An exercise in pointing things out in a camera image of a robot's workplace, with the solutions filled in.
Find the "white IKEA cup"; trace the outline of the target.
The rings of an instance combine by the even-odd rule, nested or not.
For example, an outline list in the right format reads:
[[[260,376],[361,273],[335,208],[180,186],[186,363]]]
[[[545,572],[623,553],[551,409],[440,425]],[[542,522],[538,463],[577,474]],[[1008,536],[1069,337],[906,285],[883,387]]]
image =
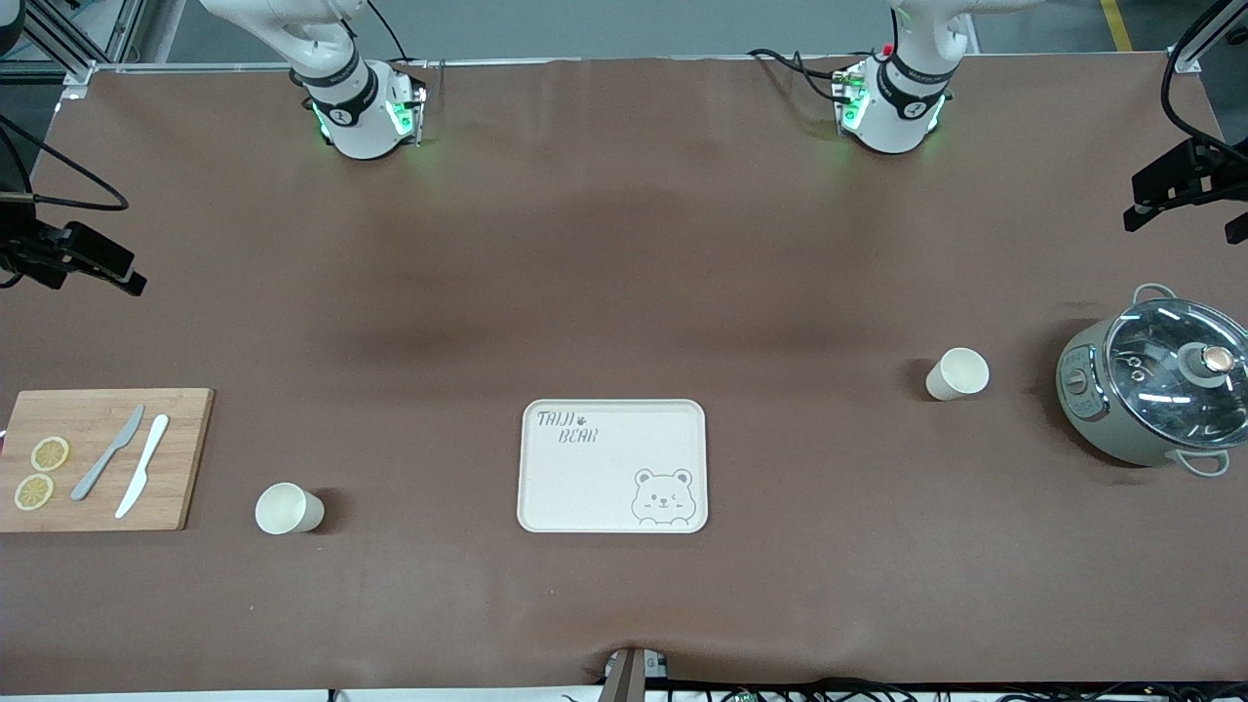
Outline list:
[[[972,349],[946,351],[924,378],[929,395],[938,401],[953,401],[983,391],[991,378],[986,358]]]
[[[255,503],[255,523],[272,536],[308,532],[324,518],[324,502],[296,483],[265,488]]]

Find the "cream bear print tray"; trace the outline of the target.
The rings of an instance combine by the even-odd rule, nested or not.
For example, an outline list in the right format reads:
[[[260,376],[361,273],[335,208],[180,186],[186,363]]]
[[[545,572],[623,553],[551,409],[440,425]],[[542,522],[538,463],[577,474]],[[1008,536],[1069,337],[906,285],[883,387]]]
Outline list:
[[[706,416],[689,398],[542,398],[519,433],[530,533],[691,535],[710,512]]]

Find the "glass pot lid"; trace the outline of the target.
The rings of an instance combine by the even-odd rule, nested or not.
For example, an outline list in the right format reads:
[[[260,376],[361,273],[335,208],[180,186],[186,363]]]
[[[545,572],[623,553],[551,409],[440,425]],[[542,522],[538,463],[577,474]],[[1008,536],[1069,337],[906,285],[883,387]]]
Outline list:
[[[1186,448],[1248,443],[1248,329],[1191,299],[1146,299],[1111,324],[1111,387],[1134,418]]]

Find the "grey plastic knife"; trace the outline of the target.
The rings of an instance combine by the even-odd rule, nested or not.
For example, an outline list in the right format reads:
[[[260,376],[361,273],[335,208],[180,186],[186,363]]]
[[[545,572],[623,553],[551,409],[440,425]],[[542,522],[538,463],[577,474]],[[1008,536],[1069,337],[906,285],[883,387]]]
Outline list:
[[[134,438],[134,435],[137,433],[139,425],[141,425],[142,418],[144,403],[137,405],[136,408],[134,408],[134,413],[131,413],[129,422],[122,426],[112,443],[104,450],[104,453],[99,457],[97,462],[91,466],[89,472],[86,472],[75,488],[72,488],[70,492],[70,498],[72,498],[72,501],[79,502],[89,497],[91,490],[94,490],[94,487],[99,483],[99,477],[101,477],[104,471],[106,471],[111,458],[114,458],[121,448],[125,448]]]

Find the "bamboo cutting board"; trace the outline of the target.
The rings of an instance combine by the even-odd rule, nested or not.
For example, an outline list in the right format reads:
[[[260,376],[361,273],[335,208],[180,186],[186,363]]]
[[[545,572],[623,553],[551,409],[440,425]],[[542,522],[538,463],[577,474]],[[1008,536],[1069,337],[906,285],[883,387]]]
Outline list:
[[[99,461],[104,450],[144,403],[144,418],[131,442],[111,458],[89,497],[75,502],[72,488]],[[213,408],[210,388],[79,388],[19,392],[5,425],[0,448],[0,533],[111,532],[111,530],[183,528],[197,476],[208,418]],[[129,516],[114,517],[137,468],[144,440],[158,413],[171,418],[149,468],[149,483]],[[67,462],[39,472],[30,465],[31,450],[45,437],[71,445]],[[57,485],[39,510],[20,511],[14,503],[17,483],[27,475],[47,473]]]

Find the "white plastic knife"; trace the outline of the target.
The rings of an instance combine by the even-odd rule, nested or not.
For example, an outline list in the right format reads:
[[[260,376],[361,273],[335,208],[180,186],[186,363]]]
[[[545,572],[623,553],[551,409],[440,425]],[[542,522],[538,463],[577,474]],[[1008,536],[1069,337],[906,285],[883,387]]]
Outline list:
[[[115,511],[115,518],[121,520],[129,516],[129,512],[134,510],[135,505],[137,505],[137,500],[144,493],[144,488],[146,488],[150,480],[149,468],[151,461],[155,457],[156,450],[158,448],[166,431],[168,431],[170,421],[171,418],[167,413],[158,413],[158,416],[154,418],[146,440],[144,440],[142,453],[139,455],[139,463],[131,476],[129,488],[126,488],[126,492]]]

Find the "grey electric cooking pot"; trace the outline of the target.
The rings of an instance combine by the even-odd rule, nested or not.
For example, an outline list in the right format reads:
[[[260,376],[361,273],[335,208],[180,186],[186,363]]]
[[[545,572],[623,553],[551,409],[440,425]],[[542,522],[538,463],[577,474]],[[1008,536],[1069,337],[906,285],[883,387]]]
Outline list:
[[[1055,372],[1061,408],[1075,431],[1111,458],[1139,467],[1177,465],[1198,477],[1221,477],[1231,467],[1231,448],[1198,450],[1171,443],[1134,418],[1112,387],[1107,365],[1111,325],[1126,310],[1156,297],[1181,299],[1164,285],[1142,284],[1122,312],[1070,339]]]

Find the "brown table cover mat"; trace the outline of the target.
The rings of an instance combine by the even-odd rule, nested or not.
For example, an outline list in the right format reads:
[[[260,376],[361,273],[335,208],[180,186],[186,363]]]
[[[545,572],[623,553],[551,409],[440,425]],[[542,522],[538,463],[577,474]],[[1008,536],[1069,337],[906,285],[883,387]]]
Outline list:
[[[0,535],[0,695],[690,680],[1248,681],[1248,466],[1093,453],[1067,339],[1139,284],[1248,324],[1232,204],[1136,234],[1181,142],[1163,54],[968,57],[879,157],[749,59],[442,67],[426,139],[321,142],[285,74],[105,74],[52,146],[130,297],[0,292],[0,413],[35,388],[207,387],[186,526]],[[950,349],[991,378],[938,401]],[[691,535],[530,533],[542,398],[689,398]],[[324,502],[267,535],[276,483]]]

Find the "aluminium frame profile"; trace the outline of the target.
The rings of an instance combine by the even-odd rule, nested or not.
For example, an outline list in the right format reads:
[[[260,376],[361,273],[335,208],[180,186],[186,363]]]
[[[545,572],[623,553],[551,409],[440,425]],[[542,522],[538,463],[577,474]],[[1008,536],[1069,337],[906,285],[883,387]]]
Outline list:
[[[1178,74],[1199,72],[1199,59],[1221,41],[1248,42],[1248,0],[1214,0],[1168,47],[1169,67]]]
[[[0,0],[0,84],[82,82],[141,57],[160,0]]]

